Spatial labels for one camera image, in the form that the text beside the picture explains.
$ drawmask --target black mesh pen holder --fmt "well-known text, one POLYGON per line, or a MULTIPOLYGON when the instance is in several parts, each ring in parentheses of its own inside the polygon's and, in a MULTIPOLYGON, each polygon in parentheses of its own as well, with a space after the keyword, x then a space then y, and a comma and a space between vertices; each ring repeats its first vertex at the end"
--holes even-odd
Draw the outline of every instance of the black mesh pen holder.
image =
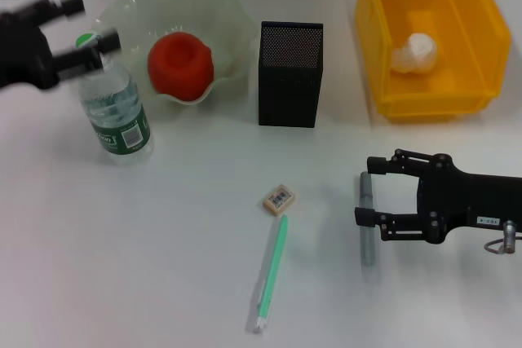
POLYGON ((259 124, 313 128, 322 75, 322 24, 263 22, 259 124))

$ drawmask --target clear plastic bottle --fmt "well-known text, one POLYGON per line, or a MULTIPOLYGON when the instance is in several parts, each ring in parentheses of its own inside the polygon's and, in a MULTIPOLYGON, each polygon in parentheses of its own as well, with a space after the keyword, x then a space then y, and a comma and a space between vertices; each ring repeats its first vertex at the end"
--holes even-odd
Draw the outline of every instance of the clear plastic bottle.
MULTIPOLYGON (((89 45, 93 37, 82 35, 77 46, 89 45)), ((118 63, 103 61, 103 70, 79 79, 80 102, 102 147, 116 164, 142 161, 153 151, 153 137, 136 84, 118 63)))

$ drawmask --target white table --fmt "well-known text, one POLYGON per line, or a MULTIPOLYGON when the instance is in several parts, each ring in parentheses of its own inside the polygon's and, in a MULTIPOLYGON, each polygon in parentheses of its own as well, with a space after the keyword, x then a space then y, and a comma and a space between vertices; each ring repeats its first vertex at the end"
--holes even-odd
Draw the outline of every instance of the white table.
MULTIPOLYGON (((111 1, 85 0, 87 17, 46 28, 52 49, 70 47, 111 1)), ((155 151, 119 168, 100 159, 67 86, 0 93, 0 346, 519 346, 522 251, 486 253, 498 231, 379 241, 378 265, 363 271, 353 209, 367 156, 395 148, 522 176, 520 0, 498 0, 514 38, 501 97, 480 115, 415 126, 368 114, 355 0, 241 2, 257 23, 325 25, 315 129, 257 125, 253 61, 248 93, 146 103, 155 151), (279 183, 298 200, 260 337, 246 331, 273 223, 260 203, 279 183)), ((377 208, 414 212, 415 179, 374 177, 374 188, 377 208)))

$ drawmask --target bowl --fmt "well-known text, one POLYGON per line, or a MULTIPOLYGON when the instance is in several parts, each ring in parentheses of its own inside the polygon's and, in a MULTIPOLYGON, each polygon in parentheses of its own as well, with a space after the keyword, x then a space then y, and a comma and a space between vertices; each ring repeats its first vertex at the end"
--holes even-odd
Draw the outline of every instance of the bowl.
POLYGON ((214 81, 193 101, 171 95, 186 105, 200 103, 214 88, 227 88, 248 75, 250 44, 258 30, 237 0, 116 0, 95 21, 92 30, 116 29, 122 51, 113 58, 136 80, 140 92, 156 95, 147 71, 154 43, 167 34, 185 32, 198 37, 212 52, 214 81))

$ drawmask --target green pen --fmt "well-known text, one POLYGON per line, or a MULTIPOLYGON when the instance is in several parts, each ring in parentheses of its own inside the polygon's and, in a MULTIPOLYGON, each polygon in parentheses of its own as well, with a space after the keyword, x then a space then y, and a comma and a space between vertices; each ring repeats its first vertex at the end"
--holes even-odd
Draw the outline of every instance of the green pen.
POLYGON ((279 269, 279 261, 283 254, 285 247, 286 230, 288 228, 288 218, 286 215, 281 217, 279 229, 277 230, 276 243, 272 253, 272 260, 268 268, 267 277, 264 280, 263 293, 258 304, 258 322, 255 328, 257 333, 261 333, 268 324, 268 312, 270 310, 270 303, 272 302, 272 291, 276 283, 277 270, 279 269))

